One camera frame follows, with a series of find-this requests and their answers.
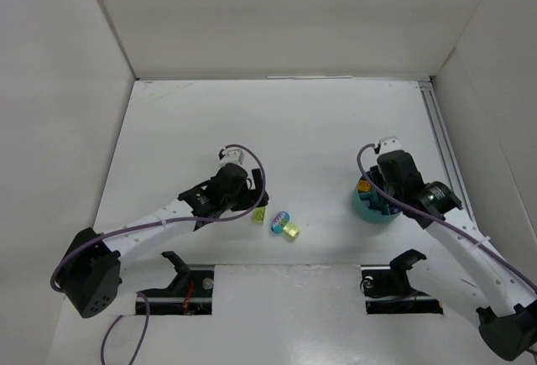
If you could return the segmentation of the pale yellow lego brick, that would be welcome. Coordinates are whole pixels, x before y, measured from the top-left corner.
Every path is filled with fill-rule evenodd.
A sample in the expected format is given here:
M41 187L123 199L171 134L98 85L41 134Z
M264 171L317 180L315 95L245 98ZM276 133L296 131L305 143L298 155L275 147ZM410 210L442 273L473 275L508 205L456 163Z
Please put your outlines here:
M300 228L293 222L287 222L283 226L283 233L289 240L294 241L300 235Z

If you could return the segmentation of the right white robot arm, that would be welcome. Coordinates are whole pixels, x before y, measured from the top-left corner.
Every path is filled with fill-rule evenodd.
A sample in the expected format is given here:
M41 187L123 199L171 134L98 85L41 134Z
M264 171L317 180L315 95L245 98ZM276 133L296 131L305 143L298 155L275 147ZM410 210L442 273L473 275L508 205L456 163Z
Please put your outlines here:
M377 163L362 176L386 201L441 244L469 276L436 266L410 249L389 263L391 283L381 296L425 293L451 307L505 361L536 353L536 284L508 263L479 231L445 184L424 182L412 155L395 138L372 146Z

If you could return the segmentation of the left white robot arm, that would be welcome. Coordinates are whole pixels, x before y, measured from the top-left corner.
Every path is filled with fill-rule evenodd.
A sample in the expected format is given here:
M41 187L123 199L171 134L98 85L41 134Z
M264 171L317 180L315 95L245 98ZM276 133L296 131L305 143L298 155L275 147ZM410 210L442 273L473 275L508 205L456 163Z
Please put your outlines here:
M119 295L136 291L131 281L142 273L129 268L146 253L213 223L238 220L268 202L263 166L246 171L225 164L209 180L131 225L101 233L90 227L79 231L52 273L51 287L82 318L92 318Z

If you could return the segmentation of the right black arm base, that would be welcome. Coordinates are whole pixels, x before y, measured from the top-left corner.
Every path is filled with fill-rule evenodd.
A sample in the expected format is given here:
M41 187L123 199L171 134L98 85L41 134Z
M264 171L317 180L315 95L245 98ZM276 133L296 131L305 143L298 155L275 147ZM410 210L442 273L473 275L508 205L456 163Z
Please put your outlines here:
M407 273L423 253L410 249L392 259L389 264L361 266L360 290L365 298L368 315L443 315L442 303L414 289Z

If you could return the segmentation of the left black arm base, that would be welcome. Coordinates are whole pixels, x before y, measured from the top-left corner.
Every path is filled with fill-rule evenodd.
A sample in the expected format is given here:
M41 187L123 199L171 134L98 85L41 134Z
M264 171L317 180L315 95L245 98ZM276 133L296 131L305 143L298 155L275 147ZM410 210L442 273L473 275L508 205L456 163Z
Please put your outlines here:
M160 254L159 281L139 291L149 301L151 315L211 315L214 265L189 265L173 251Z

